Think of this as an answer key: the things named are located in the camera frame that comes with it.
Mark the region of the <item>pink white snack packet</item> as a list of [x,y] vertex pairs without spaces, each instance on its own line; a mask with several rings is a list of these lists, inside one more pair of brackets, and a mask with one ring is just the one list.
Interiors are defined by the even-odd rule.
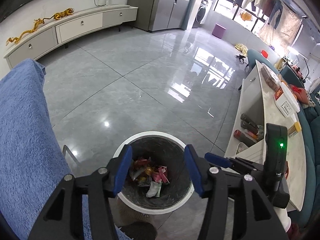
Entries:
[[152,173],[152,179],[156,183],[169,184],[168,169],[166,166],[160,166],[157,171]]

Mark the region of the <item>dark brown snack wrapper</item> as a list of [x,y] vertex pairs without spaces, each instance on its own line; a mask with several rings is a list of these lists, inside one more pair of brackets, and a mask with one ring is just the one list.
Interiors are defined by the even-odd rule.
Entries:
[[151,167],[151,158],[139,158],[133,161],[130,167],[130,177],[132,181],[148,181],[152,178],[153,169]]

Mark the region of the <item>white round trash bin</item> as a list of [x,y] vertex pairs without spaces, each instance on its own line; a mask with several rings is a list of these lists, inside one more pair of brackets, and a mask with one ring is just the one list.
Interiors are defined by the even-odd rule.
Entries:
[[119,199],[131,209],[162,215],[182,207],[194,192],[184,163],[185,143],[164,132],[147,131],[126,139],[115,151],[131,146],[132,157]]

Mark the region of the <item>blue fuzzy blanket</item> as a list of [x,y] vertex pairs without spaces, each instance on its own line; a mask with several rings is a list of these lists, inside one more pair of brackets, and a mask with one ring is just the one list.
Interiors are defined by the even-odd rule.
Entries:
[[26,59],[1,79],[1,214],[27,239],[70,169],[50,123],[44,66]]

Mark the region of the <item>white marble coffee table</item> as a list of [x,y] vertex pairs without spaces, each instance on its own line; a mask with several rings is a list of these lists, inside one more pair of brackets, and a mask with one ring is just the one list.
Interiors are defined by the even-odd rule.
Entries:
[[242,89],[233,131],[244,132],[240,116],[246,114],[256,124],[263,126],[264,137],[242,152],[238,151],[239,140],[231,136],[225,157],[240,157],[263,164],[271,150],[286,153],[289,174],[286,176],[290,201],[287,211],[301,211],[306,188],[306,155],[303,135],[298,132],[288,137],[286,132],[298,120],[296,113],[283,116],[276,105],[274,90],[266,83],[261,71],[267,67],[257,61],[248,77],[242,81]]

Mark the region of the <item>white box on table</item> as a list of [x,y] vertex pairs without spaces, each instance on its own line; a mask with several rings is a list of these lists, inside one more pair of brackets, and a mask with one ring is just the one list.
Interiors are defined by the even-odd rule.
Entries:
[[283,82],[274,93],[274,101],[277,108],[286,118],[289,118],[300,111],[300,107],[295,95]]

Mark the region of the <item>teal sofa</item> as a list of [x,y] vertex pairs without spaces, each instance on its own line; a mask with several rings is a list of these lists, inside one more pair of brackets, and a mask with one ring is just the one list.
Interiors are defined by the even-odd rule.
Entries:
[[[264,58],[260,52],[249,49],[247,52],[249,70],[253,70],[256,61],[266,64],[276,74],[280,74],[284,81],[299,89],[303,85],[292,70],[278,71],[273,64]],[[319,104],[315,107],[300,108],[297,113],[302,126],[303,140],[307,157],[307,175],[305,200],[301,211],[291,211],[289,216],[300,228],[309,226],[319,215]]]

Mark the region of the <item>yellow cloth on floor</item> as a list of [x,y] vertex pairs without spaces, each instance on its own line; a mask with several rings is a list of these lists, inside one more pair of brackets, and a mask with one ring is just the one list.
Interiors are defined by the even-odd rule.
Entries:
[[240,51],[240,53],[242,53],[242,55],[245,55],[245,56],[247,55],[248,48],[244,44],[237,43],[234,47],[235,47],[235,49]]

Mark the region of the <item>purple square stool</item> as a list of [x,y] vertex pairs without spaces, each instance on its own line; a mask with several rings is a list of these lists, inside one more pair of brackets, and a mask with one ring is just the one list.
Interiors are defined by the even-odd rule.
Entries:
[[214,26],[214,29],[212,31],[212,35],[219,38],[219,39],[222,39],[224,34],[225,34],[225,31],[226,31],[226,28],[223,27],[222,25],[216,23],[215,26]]

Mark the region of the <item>hanging clothes on rack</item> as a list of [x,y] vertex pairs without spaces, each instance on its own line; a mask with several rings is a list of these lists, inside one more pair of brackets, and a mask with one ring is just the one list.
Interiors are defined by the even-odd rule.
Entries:
[[218,0],[215,11],[276,50],[294,44],[303,27],[302,18],[284,0]]

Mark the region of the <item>white washing machine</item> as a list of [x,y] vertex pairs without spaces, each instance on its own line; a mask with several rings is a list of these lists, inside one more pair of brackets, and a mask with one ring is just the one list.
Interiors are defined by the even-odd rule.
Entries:
[[200,25],[205,23],[205,20],[209,14],[209,11],[213,5],[211,0],[202,0],[200,7],[198,9],[194,25],[195,27],[199,27]]

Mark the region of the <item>white grey TV cabinet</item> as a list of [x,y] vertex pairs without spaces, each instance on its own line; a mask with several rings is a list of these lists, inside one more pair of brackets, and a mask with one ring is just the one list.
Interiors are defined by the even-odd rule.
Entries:
[[12,69],[24,59],[37,60],[87,34],[135,21],[137,12],[138,8],[130,5],[110,5],[76,12],[23,38],[7,51],[4,59]]

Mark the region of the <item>grey double-door refrigerator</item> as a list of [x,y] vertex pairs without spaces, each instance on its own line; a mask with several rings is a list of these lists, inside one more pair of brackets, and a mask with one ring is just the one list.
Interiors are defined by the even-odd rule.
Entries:
[[154,32],[180,29],[190,0],[127,0],[127,3],[138,8],[133,26]]

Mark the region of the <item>golden dragon ornament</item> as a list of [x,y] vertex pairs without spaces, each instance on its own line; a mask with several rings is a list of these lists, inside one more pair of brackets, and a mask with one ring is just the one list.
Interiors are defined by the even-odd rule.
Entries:
[[50,18],[44,17],[44,18],[35,19],[35,20],[34,20],[34,25],[33,25],[33,28],[32,28],[32,29],[30,29],[30,30],[25,30],[25,31],[22,32],[22,33],[20,34],[20,36],[18,36],[18,37],[9,37],[9,38],[6,40],[6,44],[5,44],[5,45],[7,46],[7,45],[10,44],[10,43],[18,44],[24,35],[32,34],[32,33],[36,32],[41,25],[44,25],[44,24],[45,24],[45,21],[46,21],[46,20],[55,20],[55,21],[58,21],[58,20],[61,20],[61,19],[64,18],[64,17],[70,16],[70,15],[73,15],[73,14],[74,14],[74,9],[73,9],[73,8],[67,8],[66,10],[64,10],[64,11],[62,11],[62,12],[56,12],[56,13],[55,13],[54,15],[52,15]]

